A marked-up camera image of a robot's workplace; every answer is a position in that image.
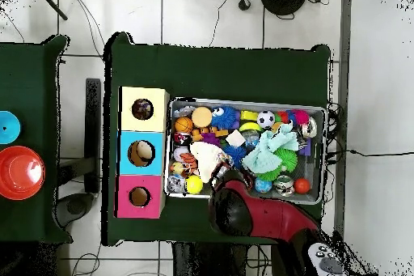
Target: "circular hole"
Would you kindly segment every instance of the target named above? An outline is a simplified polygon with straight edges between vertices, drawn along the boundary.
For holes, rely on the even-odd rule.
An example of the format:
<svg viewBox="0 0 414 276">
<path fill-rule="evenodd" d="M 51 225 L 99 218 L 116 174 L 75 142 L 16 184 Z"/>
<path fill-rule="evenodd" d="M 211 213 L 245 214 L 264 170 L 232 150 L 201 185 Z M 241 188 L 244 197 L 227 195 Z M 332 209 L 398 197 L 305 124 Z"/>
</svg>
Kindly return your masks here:
<svg viewBox="0 0 414 276">
<path fill-rule="evenodd" d="M 131 112 L 138 120 L 148 120 L 154 114 L 154 106 L 147 99 L 137 99 L 131 107 Z"/>
<path fill-rule="evenodd" d="M 136 167 L 148 167 L 155 158 L 155 148 L 146 140 L 137 140 L 128 148 L 128 159 Z"/>
<path fill-rule="evenodd" d="M 150 202 L 150 199 L 150 192 L 143 187 L 135 187 L 129 192 L 129 200 L 134 206 L 146 206 Z"/>
</svg>

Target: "yellow ball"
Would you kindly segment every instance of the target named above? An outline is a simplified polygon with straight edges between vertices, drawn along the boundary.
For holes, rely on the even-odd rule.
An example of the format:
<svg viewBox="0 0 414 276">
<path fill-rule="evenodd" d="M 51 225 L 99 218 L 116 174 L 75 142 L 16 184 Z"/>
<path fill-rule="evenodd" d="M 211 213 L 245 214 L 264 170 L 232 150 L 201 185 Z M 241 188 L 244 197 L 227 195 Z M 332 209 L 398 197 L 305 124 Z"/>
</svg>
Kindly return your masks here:
<svg viewBox="0 0 414 276">
<path fill-rule="evenodd" d="M 203 189 L 203 181 L 197 175 L 191 175 L 185 180 L 185 184 L 190 194 L 198 194 Z"/>
</svg>

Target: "teal cloth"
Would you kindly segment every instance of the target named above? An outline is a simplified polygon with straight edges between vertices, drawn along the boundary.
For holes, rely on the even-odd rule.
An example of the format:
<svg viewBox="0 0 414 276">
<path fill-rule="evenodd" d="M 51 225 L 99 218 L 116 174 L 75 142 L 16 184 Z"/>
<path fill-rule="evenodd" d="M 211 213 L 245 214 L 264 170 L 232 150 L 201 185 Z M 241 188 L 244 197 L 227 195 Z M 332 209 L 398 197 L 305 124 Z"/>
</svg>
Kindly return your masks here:
<svg viewBox="0 0 414 276">
<path fill-rule="evenodd" d="M 273 154 L 274 151 L 280 147 L 292 151 L 299 150 L 298 136 L 295 132 L 291 132 L 293 127 L 290 122 L 290 124 L 282 124 L 277 134 L 273 134 L 272 131 L 263 132 L 255 150 L 243 158 L 243 166 L 255 174 L 271 172 L 279 167 L 282 160 Z"/>
</svg>

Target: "dark green tabletop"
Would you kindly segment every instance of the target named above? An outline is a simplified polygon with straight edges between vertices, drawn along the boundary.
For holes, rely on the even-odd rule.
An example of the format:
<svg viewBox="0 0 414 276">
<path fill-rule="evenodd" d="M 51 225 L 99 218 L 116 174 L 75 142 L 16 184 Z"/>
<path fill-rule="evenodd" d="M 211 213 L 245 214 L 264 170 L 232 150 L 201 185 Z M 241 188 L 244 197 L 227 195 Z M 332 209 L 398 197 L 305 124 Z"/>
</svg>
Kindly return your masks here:
<svg viewBox="0 0 414 276">
<path fill-rule="evenodd" d="M 160 219 L 114 217 L 118 87 L 163 88 L 170 96 L 326 107 L 329 48 L 199 49 L 134 45 L 129 40 L 126 33 L 116 33 L 104 52 L 104 134 L 109 139 L 103 143 L 103 240 L 110 245 L 118 240 L 269 244 L 266 239 L 214 232 L 207 200 L 167 197 Z M 322 202 L 302 208 L 320 219 Z"/>
<path fill-rule="evenodd" d="M 61 243 L 70 236 L 53 219 L 57 196 L 57 58 L 66 46 L 64 36 L 42 45 L 0 43 L 0 110 L 20 120 L 21 133 L 7 146 L 32 148 L 44 161 L 41 190 L 23 201 L 0 196 L 0 241 Z"/>
</svg>

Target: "soccer ball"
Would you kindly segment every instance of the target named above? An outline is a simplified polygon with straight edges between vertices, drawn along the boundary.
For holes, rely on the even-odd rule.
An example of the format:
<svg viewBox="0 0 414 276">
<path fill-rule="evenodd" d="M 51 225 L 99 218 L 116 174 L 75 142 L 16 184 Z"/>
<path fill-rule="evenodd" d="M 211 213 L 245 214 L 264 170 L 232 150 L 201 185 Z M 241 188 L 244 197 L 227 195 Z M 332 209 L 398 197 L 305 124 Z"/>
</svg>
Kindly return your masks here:
<svg viewBox="0 0 414 276">
<path fill-rule="evenodd" d="M 270 129 L 275 123 L 275 115 L 270 111 L 260 112 L 257 116 L 257 123 L 262 129 Z"/>
</svg>

